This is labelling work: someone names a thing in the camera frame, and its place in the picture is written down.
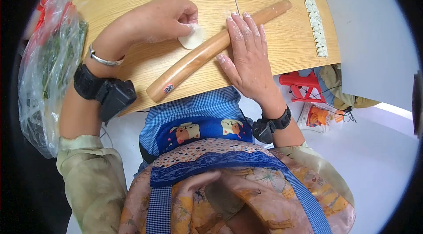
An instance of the black device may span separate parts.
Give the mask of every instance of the black device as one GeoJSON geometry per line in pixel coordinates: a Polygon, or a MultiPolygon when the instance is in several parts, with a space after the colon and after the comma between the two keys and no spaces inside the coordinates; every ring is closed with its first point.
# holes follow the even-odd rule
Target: black device
{"type": "Polygon", "coordinates": [[[106,124],[137,98],[134,84],[116,78],[98,78],[80,64],[74,75],[75,90],[82,98],[100,102],[100,119],[106,124]]]}
{"type": "Polygon", "coordinates": [[[260,142],[273,142],[273,133],[277,129],[285,129],[291,122],[291,110],[286,106],[285,112],[278,119],[259,118],[252,124],[252,135],[260,142]]]}

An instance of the sleeve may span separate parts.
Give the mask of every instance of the sleeve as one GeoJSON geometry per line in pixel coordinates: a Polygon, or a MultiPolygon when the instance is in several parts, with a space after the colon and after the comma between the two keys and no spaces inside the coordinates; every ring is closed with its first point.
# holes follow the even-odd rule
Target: sleeve
{"type": "Polygon", "coordinates": [[[312,148],[309,148],[306,142],[301,146],[272,148],[270,152],[281,152],[304,167],[320,174],[335,191],[354,207],[354,197],[345,180],[328,161],[312,148]]]}
{"type": "Polygon", "coordinates": [[[119,153],[97,136],[61,137],[56,166],[82,233],[118,233],[127,194],[119,153]]]}

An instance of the black cable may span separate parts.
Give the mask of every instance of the black cable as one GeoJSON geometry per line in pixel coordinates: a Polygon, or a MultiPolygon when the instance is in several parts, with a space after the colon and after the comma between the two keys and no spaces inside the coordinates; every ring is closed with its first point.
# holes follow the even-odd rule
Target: black cable
{"type": "MultiPolygon", "coordinates": [[[[291,90],[291,87],[292,86],[297,86],[297,87],[299,87],[299,88],[301,88],[301,89],[303,89],[306,93],[308,93],[308,94],[311,94],[311,96],[310,97],[312,97],[312,98],[316,98],[316,96],[317,95],[321,95],[322,93],[324,93],[324,92],[327,92],[327,91],[329,91],[329,90],[331,90],[331,89],[334,89],[334,88],[337,88],[337,87],[341,87],[342,85],[338,85],[338,86],[335,86],[335,87],[332,87],[332,88],[329,88],[329,89],[327,89],[327,90],[325,90],[325,91],[323,91],[323,92],[321,92],[321,93],[318,93],[318,94],[312,94],[311,92],[309,92],[308,90],[306,90],[306,89],[304,89],[304,87],[303,86],[299,86],[299,85],[296,85],[296,84],[291,84],[290,86],[289,86],[289,93],[290,94],[292,94],[296,99],[300,99],[300,100],[306,100],[306,99],[304,99],[304,98],[299,98],[299,97],[296,97],[295,96],[295,94],[292,92],[292,90],[291,90]]],[[[326,102],[323,102],[321,99],[319,99],[319,98],[316,98],[316,100],[319,100],[319,101],[321,101],[322,103],[324,103],[324,104],[327,104],[327,105],[329,105],[330,107],[332,107],[332,108],[334,108],[334,109],[336,109],[336,110],[338,110],[336,107],[334,107],[334,106],[332,106],[332,105],[330,105],[330,104],[328,104],[328,103],[326,103],[326,102]]],[[[331,110],[327,110],[327,109],[322,109],[322,110],[325,110],[325,111],[328,111],[328,112],[331,112],[331,113],[334,113],[334,114],[336,114],[336,115],[342,115],[342,116],[344,116],[344,119],[343,119],[343,121],[345,122],[345,123],[348,123],[349,121],[354,121],[355,123],[357,123],[357,121],[355,120],[355,118],[354,118],[354,116],[352,115],[352,108],[351,107],[348,107],[346,110],[343,110],[344,112],[345,112],[345,114],[338,114],[338,113],[335,113],[335,112],[332,112],[331,110]],[[349,117],[349,120],[348,121],[346,121],[345,120],[345,117],[346,116],[348,116],[349,117]]]]}

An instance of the white wall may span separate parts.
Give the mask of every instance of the white wall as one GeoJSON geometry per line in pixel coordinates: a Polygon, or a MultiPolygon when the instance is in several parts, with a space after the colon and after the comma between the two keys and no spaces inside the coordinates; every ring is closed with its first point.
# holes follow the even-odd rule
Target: white wall
{"type": "Polygon", "coordinates": [[[343,92],[411,111],[417,51],[396,0],[327,3],[338,36],[343,92]]]}

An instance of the right hand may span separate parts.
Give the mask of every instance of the right hand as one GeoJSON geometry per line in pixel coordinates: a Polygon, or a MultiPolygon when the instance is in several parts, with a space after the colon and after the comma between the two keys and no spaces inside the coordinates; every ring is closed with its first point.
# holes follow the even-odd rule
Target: right hand
{"type": "Polygon", "coordinates": [[[218,55],[217,60],[232,84],[245,97],[255,100],[262,108],[271,107],[270,100],[283,102],[283,97],[273,81],[264,26],[257,28],[248,13],[243,16],[244,19],[233,12],[226,19],[234,62],[223,54],[218,55]]]}

